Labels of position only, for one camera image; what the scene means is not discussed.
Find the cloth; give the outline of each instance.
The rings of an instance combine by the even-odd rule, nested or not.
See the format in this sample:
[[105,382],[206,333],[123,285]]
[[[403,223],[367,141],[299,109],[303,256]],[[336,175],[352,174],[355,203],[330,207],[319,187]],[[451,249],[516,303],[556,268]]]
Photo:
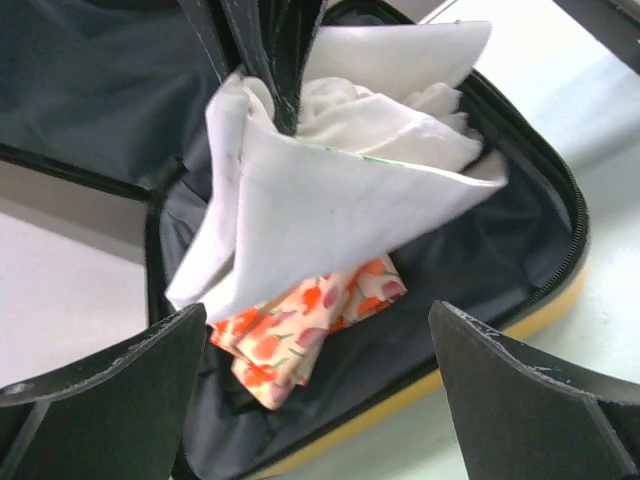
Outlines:
[[[346,81],[362,98],[308,114],[315,107],[303,95],[299,139],[275,131],[273,101],[260,81],[229,78],[206,111],[214,197],[167,289],[173,305],[202,302],[208,321],[221,321],[305,279],[394,250],[504,186],[497,153],[457,173],[480,152],[480,142],[456,131],[460,116],[443,107],[447,120],[437,121],[406,105],[446,104],[438,89],[471,71],[489,30],[476,22],[323,30],[306,88]],[[329,61],[336,52],[327,46],[338,38],[361,57]],[[393,69],[394,55],[402,69]],[[431,70],[425,58],[433,60]],[[375,74],[372,66],[380,67]],[[323,70],[340,78],[317,78]],[[331,116],[341,123],[325,120]]]
[[232,371],[275,410],[306,385],[324,339],[391,305],[406,292],[388,255],[361,268],[308,279],[274,302],[214,325],[211,342],[236,356]]

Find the black suitcase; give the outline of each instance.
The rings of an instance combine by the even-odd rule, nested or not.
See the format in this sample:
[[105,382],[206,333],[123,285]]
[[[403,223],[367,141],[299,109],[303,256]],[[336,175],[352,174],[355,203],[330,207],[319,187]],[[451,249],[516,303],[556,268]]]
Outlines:
[[[8,0],[0,16],[11,19],[0,44],[0,157],[147,204],[149,322],[158,322],[171,313],[167,280],[212,194],[202,113],[239,62],[232,29],[220,12],[200,26],[190,15],[190,23],[169,0]],[[410,21],[380,0],[345,0],[324,23]],[[571,307],[588,247],[573,175],[480,74],[462,90],[471,125],[508,159],[509,185],[393,252],[409,293],[329,338],[313,381],[279,411],[232,408],[222,360],[207,344],[176,480],[289,471],[438,388],[427,322],[435,300],[520,338]],[[390,336],[391,324],[402,329]],[[377,355],[368,354],[372,345]]]

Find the orange floral fabric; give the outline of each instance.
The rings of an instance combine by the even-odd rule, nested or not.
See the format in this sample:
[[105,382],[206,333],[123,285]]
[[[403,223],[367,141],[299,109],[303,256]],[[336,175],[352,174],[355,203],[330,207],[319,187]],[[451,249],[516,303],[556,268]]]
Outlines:
[[329,334],[391,305],[406,288],[388,255],[305,280],[273,302],[214,325],[211,342],[233,354],[232,371],[265,407],[279,408],[309,382]]

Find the folded white cloth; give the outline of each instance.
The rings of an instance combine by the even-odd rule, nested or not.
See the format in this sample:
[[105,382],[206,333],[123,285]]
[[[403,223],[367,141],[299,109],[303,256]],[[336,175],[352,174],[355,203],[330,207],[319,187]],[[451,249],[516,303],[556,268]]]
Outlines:
[[[437,35],[423,33],[435,32],[433,27],[447,38],[467,34],[459,37],[466,57],[458,55],[467,64],[451,61],[454,74],[442,73],[448,64],[439,57],[440,72],[377,67],[380,58],[386,65],[392,56],[386,47],[363,46],[367,38],[375,43],[384,37],[400,50],[407,42],[416,57],[406,61],[415,65],[424,51],[437,50]],[[349,37],[340,29],[321,32],[307,70],[316,78],[308,75],[301,95],[298,139],[276,131],[273,101],[259,80],[233,75],[216,93],[206,111],[214,195],[167,289],[174,306],[203,302],[208,321],[221,320],[304,279],[391,251],[506,184],[498,154],[474,172],[456,173],[477,158],[481,145],[464,135],[466,121],[454,113],[459,94],[452,85],[463,79],[461,72],[471,71],[488,25],[374,28],[371,37],[367,30],[355,29],[351,37],[361,55],[354,71],[348,71],[348,63],[336,68],[318,54],[334,40],[327,32],[347,44]],[[480,45],[465,43],[474,32]],[[419,39],[429,42],[422,50],[414,46]],[[451,50],[448,58],[459,50]],[[320,76],[318,63],[343,77]],[[393,88],[393,96],[371,88],[371,82],[352,80],[358,65],[367,64],[376,66],[369,76],[378,78],[378,88]]]

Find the white cloth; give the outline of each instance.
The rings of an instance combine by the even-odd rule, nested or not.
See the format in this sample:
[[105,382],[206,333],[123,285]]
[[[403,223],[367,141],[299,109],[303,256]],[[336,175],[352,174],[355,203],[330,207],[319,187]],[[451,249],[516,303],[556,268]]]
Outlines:
[[[471,71],[488,36],[485,24],[474,28],[479,25],[487,35],[478,36],[482,45],[474,45],[475,57],[467,59],[471,64],[456,63],[456,75],[423,72],[427,82],[457,84],[460,72]],[[451,35],[463,26],[437,27]],[[420,35],[406,35],[405,29],[417,34],[432,27],[388,30],[414,42]],[[384,36],[393,43],[393,35]],[[358,33],[357,38],[367,37]],[[424,38],[437,43],[432,35]],[[360,52],[370,65],[377,65],[378,54],[375,48]],[[323,57],[314,50],[314,58]],[[415,73],[405,82],[404,74],[376,69],[378,84],[393,85],[396,96],[403,92],[400,100],[411,108],[386,92],[354,84],[355,68],[352,75],[342,71],[343,78],[319,77],[305,84],[298,139],[276,131],[273,101],[259,80],[233,75],[216,93],[206,111],[214,196],[167,289],[174,306],[202,302],[208,321],[221,320],[306,278],[347,270],[391,251],[506,184],[497,154],[472,173],[455,173],[476,159],[481,145],[463,135],[465,118],[454,113],[459,94],[449,84],[422,83],[415,89]],[[441,62],[438,68],[447,67]],[[318,73],[313,64],[309,69]],[[380,80],[385,75],[394,80]]]

